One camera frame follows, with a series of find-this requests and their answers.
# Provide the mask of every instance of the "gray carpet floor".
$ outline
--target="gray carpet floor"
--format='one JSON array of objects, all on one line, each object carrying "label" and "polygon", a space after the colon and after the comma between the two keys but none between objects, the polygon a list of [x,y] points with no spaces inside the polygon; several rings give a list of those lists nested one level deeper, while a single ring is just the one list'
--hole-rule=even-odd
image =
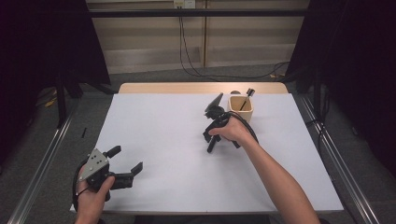
[{"label": "gray carpet floor", "polygon": [[[213,75],[217,81],[276,81],[271,77],[260,77],[271,73],[272,65],[234,66],[197,69],[204,76]],[[286,67],[277,70],[277,74],[285,72]],[[183,70],[159,71],[136,74],[112,75],[112,85],[109,88],[118,90],[125,82],[199,82],[213,81],[207,77],[192,76]],[[73,223],[75,214],[69,211],[71,206],[71,186],[76,167],[85,156],[91,152],[106,118],[112,96],[105,95],[96,89],[81,85],[84,95],[81,99],[67,97],[68,108],[78,104],[77,111],[57,150],[49,171],[44,178],[24,223]],[[293,82],[287,84],[289,92],[293,93],[297,106],[301,109],[305,121],[309,121],[301,103],[302,95],[295,91]],[[0,175],[0,223],[7,223],[17,206],[29,181],[35,174],[53,135],[56,132],[58,111],[56,104],[45,107],[37,106],[32,123],[21,141],[13,149],[12,154],[3,164]],[[380,223],[396,223],[396,180],[376,160],[364,139],[352,132],[353,125],[342,110],[331,100],[329,114],[326,118],[326,128],[337,145],[350,172],[354,175],[361,190]],[[307,127],[312,139],[318,142],[318,134],[313,126]],[[351,211],[358,223],[366,223],[348,193],[346,186],[321,146],[324,164],[333,183],[337,187],[341,199]],[[355,223],[348,211],[320,214],[330,223]],[[106,223],[134,223],[133,216],[103,215]],[[282,223],[278,215],[272,216],[272,223]],[[248,218],[240,223],[248,223]]]}]

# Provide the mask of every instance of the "pen holder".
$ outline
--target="pen holder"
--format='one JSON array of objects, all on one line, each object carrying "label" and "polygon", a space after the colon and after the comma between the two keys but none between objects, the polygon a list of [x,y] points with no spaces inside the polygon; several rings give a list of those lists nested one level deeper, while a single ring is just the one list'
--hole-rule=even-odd
[{"label": "pen holder", "polygon": [[230,96],[230,99],[228,100],[228,110],[239,114],[247,122],[250,122],[253,114],[253,103],[251,102],[250,97],[247,98],[243,95]]}]

